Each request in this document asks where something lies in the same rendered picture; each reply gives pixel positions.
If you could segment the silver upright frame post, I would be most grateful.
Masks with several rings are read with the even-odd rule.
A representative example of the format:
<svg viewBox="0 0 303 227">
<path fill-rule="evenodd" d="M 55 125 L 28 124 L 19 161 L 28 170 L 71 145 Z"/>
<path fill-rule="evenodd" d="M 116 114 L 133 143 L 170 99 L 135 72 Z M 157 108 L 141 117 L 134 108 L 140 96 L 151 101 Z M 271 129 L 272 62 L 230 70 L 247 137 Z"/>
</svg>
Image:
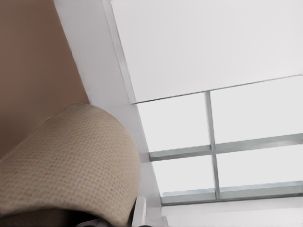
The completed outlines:
<svg viewBox="0 0 303 227">
<path fill-rule="evenodd" d="M 205 109 L 206 109 L 210 150 L 212 157 L 215 197 L 217 200 L 220 200 L 221 195 L 220 195 L 220 185 L 219 185 L 218 166 L 217 166 L 217 157 L 216 157 L 216 143 L 214 136 L 214 121 L 213 121 L 213 111 L 212 111 L 210 91 L 205 92 Z"/>
</svg>

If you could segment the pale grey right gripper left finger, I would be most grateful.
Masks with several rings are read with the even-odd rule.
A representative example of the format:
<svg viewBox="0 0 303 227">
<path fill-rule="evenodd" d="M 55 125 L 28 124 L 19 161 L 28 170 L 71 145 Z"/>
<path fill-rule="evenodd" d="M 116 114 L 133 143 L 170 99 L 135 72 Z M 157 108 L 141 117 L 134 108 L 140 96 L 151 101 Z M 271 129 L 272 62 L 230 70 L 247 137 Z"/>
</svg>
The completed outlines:
<svg viewBox="0 0 303 227">
<path fill-rule="evenodd" d="M 90 221 L 83 222 L 81 227 L 111 227 L 111 224 L 103 219 L 94 219 Z"/>
</svg>

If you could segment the silver horizontal frame bar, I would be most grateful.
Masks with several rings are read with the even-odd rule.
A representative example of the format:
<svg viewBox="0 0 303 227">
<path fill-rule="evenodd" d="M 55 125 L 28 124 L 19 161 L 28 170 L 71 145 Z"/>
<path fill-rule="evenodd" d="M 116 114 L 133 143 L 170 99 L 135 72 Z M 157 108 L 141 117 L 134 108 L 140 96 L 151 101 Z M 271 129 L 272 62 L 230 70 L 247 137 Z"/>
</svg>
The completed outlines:
<svg viewBox="0 0 303 227">
<path fill-rule="evenodd" d="M 267 137 L 253 140 L 243 140 L 227 143 L 215 144 L 217 154 L 240 152 L 255 149 L 274 148 L 303 144 L 303 133 Z M 149 159 L 153 161 L 163 161 L 169 159 L 197 157 L 211 155 L 211 145 L 203 145 L 190 148 L 179 148 L 171 150 L 163 150 L 149 153 Z"/>
<path fill-rule="evenodd" d="M 162 206 L 276 199 L 303 196 L 303 181 L 222 187 L 216 197 L 215 189 L 165 192 Z"/>
</svg>

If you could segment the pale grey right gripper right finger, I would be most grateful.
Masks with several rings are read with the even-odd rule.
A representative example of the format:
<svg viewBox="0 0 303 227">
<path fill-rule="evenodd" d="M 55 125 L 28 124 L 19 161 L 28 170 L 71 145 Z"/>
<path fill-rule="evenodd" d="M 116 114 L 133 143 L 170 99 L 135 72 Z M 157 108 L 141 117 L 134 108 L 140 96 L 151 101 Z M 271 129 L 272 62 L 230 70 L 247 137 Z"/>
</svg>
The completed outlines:
<svg viewBox="0 0 303 227">
<path fill-rule="evenodd" d="M 132 227 L 141 227 L 146 224 L 146 214 L 147 214 L 147 205 L 145 197 L 137 197 L 135 206 L 134 206 L 134 214 L 132 220 Z"/>
</svg>

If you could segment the beige woven fabric shoe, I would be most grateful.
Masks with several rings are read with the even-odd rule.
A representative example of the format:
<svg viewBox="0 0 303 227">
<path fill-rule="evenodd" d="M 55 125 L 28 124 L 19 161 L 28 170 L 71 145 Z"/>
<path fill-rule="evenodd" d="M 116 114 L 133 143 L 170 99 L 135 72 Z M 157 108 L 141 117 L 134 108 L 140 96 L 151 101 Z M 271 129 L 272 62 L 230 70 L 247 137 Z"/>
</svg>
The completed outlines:
<svg viewBox="0 0 303 227">
<path fill-rule="evenodd" d="M 73 104 L 0 159 L 0 227 L 74 227 L 101 219 L 129 227 L 140 155 L 122 123 Z"/>
</svg>

